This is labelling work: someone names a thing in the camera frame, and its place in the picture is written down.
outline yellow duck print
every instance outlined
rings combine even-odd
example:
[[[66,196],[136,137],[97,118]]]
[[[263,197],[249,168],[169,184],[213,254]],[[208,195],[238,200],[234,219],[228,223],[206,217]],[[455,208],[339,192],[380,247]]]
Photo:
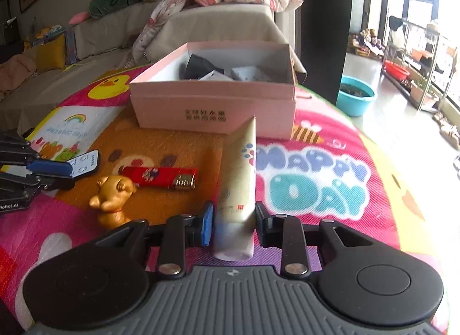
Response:
[[[129,75],[115,75],[105,79],[88,92],[88,97],[94,100],[105,100],[125,93],[129,89]]]

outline rainbow illustration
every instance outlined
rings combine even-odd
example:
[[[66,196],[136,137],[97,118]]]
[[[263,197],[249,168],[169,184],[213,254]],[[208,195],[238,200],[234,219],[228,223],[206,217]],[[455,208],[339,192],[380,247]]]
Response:
[[[70,121],[73,121],[73,120],[78,121],[78,123],[83,123],[83,122],[86,121],[86,115],[84,115],[84,114],[75,114],[75,115],[70,116],[69,118],[67,118],[65,120],[65,122],[70,122]]]

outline teal letter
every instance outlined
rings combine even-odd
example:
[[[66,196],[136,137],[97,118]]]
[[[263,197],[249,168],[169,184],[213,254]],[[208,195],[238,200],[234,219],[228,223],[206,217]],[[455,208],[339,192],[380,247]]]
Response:
[[[352,188],[348,188],[348,186],[338,179],[334,179],[332,181],[332,186],[335,188],[345,201],[348,204],[348,209],[352,215],[357,215],[360,211],[361,205],[364,203],[366,199],[366,193],[361,187],[353,186]]]
[[[318,199],[316,184],[303,175],[277,175],[270,181],[272,204],[280,210],[305,210]]]
[[[346,207],[342,199],[330,187],[324,187],[321,190],[321,202],[316,207],[318,212],[325,212],[326,210],[334,210],[335,213],[340,215],[346,214]]]

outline black circular pad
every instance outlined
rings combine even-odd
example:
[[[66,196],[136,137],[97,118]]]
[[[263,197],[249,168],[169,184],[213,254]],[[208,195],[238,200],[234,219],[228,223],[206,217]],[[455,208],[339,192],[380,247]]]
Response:
[[[146,272],[123,248],[88,245],[33,269],[24,281],[24,299],[36,322],[87,330],[130,313],[148,287]]]
[[[342,247],[323,267],[318,291],[329,306],[372,326],[406,326],[430,319],[443,286],[428,264],[377,242]]]
[[[410,285],[409,274],[391,265],[367,266],[358,273],[357,279],[370,293],[384,296],[400,294]]]

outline teal basin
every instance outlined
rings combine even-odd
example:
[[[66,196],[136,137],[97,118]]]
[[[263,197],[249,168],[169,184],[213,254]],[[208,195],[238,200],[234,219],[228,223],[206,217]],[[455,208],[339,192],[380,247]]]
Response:
[[[376,92],[374,92],[371,86],[364,81],[353,77],[343,75],[341,82],[359,88],[363,91],[365,96],[359,97],[348,94],[344,91],[339,91],[335,106],[350,117],[362,116],[371,103],[373,103],[377,98]]]

